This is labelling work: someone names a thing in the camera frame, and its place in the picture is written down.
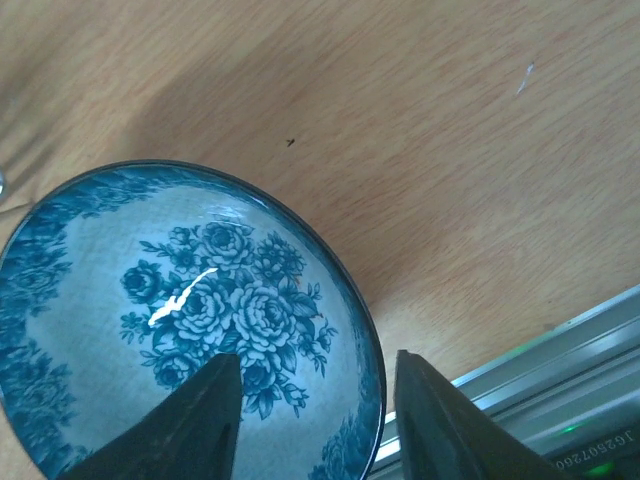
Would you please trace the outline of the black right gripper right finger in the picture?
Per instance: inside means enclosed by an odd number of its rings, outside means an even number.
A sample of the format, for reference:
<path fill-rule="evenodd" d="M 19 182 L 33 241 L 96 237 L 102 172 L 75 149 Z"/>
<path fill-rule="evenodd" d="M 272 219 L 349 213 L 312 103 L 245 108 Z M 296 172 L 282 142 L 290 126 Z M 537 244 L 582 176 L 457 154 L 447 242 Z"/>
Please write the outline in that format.
<path fill-rule="evenodd" d="M 503 430 L 430 363 L 407 350 L 397 352 L 394 402 L 406 479 L 571 477 Z"/>

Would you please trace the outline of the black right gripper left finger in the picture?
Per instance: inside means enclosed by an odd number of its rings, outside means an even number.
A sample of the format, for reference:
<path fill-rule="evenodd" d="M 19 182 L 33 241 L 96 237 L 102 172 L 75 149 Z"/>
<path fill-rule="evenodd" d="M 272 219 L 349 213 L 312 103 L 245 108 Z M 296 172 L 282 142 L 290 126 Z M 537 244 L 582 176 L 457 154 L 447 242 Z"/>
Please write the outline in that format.
<path fill-rule="evenodd" d="M 61 479 L 229 479 L 240 426 L 240 358 L 218 354 L 138 424 Z"/>

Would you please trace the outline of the blue floral white bowl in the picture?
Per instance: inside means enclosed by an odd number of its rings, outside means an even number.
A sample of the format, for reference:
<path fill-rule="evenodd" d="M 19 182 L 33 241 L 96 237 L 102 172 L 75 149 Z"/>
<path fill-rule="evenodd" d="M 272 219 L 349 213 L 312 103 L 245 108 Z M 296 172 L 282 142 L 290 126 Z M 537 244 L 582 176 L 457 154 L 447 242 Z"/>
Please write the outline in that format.
<path fill-rule="evenodd" d="M 255 186 L 184 162 L 79 175 L 1 253 L 1 402 L 48 479 L 218 354 L 243 379 L 237 479 L 363 479 L 384 426 L 371 315 L 334 252 Z"/>

